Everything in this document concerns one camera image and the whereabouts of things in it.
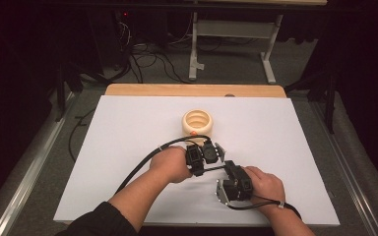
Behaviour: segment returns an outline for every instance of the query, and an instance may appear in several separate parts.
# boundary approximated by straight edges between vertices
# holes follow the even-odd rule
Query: right hand
[[[285,202],[284,183],[276,175],[265,173],[261,169],[254,166],[243,167],[243,169],[250,177],[253,184],[254,196],[250,199],[253,205],[268,201],[257,197]],[[278,209],[278,205],[258,207],[258,210],[268,218],[275,210]]]

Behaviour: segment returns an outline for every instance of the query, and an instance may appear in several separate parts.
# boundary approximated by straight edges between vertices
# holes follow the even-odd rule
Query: hand
[[[253,195],[266,199],[285,202],[284,184],[282,180],[274,174],[263,172],[261,169],[253,166],[243,168],[247,175],[251,178],[253,184]],[[250,199],[253,205],[267,202],[267,200],[252,197]],[[260,206],[258,210],[265,216],[269,217],[272,212],[278,209],[277,205]]]
[[[190,178],[183,147],[172,146],[157,153],[150,163],[150,170],[166,175],[169,183],[180,183]]]

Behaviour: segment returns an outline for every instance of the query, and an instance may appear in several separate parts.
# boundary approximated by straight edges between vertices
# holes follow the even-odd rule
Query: gray carpet floor
[[[265,84],[264,71],[258,55],[260,51],[258,48],[264,48],[265,44],[261,41],[248,44],[241,42],[243,41],[231,39],[214,51],[208,50],[215,48],[216,45],[210,41],[208,43],[205,42],[202,45],[204,50],[199,52],[198,60],[201,63],[205,63],[206,68],[204,71],[199,71],[196,83]],[[135,74],[130,72],[116,82],[136,83],[136,77],[143,78],[144,83],[160,84],[177,83],[175,81],[177,76],[187,80],[189,49],[184,45],[178,44],[176,47],[169,47],[166,50],[151,47],[150,51],[157,52],[157,57],[153,56],[153,53],[149,53],[145,46],[139,47],[140,55],[136,55],[136,60],[141,67],[144,67],[141,68],[141,74],[134,65]],[[271,62],[279,85],[289,85],[300,78],[314,45],[315,43],[296,45],[292,41],[277,43]],[[177,76],[173,74],[172,67],[159,52],[167,55]],[[105,75],[109,77],[114,73],[114,71],[106,69]],[[85,84],[85,89],[82,93],[76,94],[77,100],[70,112],[66,114],[66,122],[36,180],[30,197],[9,235],[54,235],[56,232],[66,228],[66,225],[54,222],[52,217],[74,166],[68,151],[69,137],[78,122],[77,116],[83,116],[92,108],[95,108],[98,99],[103,94],[104,87],[89,83]],[[354,198],[350,195],[349,186],[345,181],[342,169],[339,167],[337,154],[330,143],[330,137],[327,136],[324,126],[321,125],[321,118],[315,111],[315,107],[323,106],[323,104],[309,103],[304,91],[294,92],[290,96],[341,223],[341,226],[338,227],[315,226],[312,227],[312,230],[317,235],[371,235],[367,232],[366,225],[361,219],[361,212],[355,206]],[[72,136],[71,147],[75,156],[80,150],[91,121],[92,115],[83,122],[88,125],[79,127]],[[339,97],[336,100],[334,129],[336,132],[334,138],[338,141],[341,151],[346,156],[351,170],[360,186],[362,186],[361,188],[378,220],[378,174],[365,154],[352,125],[349,123],[347,112],[344,110]],[[23,157],[11,174],[7,184],[3,187],[0,193],[0,216],[11,200],[31,162],[32,157],[30,155]],[[272,232],[266,228],[158,227],[143,228],[141,235],[203,235],[207,233],[211,235],[272,235]]]

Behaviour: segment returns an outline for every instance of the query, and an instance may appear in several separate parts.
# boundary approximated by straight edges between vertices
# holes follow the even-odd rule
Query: left hand
[[[171,146],[157,153],[150,163],[150,170],[166,175],[169,183],[180,183],[190,178],[183,147]]]

